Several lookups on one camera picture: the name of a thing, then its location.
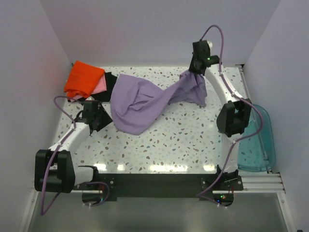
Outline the lilac polo shirt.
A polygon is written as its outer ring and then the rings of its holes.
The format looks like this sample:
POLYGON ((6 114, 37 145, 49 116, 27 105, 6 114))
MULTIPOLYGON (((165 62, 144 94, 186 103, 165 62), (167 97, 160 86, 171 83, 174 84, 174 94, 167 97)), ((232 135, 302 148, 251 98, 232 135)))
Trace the lilac polo shirt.
POLYGON ((205 79, 184 71, 179 80, 161 89, 149 80, 121 74, 111 94, 111 116, 122 132, 139 135, 147 130, 171 103, 188 102, 206 106, 205 79))

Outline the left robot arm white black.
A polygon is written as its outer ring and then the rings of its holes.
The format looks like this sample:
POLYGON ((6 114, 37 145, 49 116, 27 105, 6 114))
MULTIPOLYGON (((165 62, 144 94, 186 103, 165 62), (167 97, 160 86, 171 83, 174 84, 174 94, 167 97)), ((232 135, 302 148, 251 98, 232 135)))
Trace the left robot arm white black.
POLYGON ((73 120, 69 130, 48 149, 40 149, 35 156, 34 187, 37 191, 70 193, 77 185, 96 189, 100 184, 98 169, 91 165, 78 166, 73 155, 93 132, 99 132, 112 119, 98 101, 84 101, 83 109, 73 120))

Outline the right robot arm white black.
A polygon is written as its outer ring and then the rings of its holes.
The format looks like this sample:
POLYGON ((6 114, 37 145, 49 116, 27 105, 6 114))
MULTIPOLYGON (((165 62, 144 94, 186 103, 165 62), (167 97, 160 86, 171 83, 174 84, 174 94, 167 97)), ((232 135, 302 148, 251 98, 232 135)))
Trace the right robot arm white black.
POLYGON ((211 48, 212 43, 208 41, 193 43, 189 71, 204 76, 221 103, 216 125, 222 137, 222 155, 217 165, 218 176, 215 178, 215 184, 217 188, 225 190, 232 185, 232 178, 228 174, 236 173, 238 169, 238 140, 248 127, 251 107, 239 100, 242 96, 231 82, 220 76, 219 57, 211 55, 211 48))

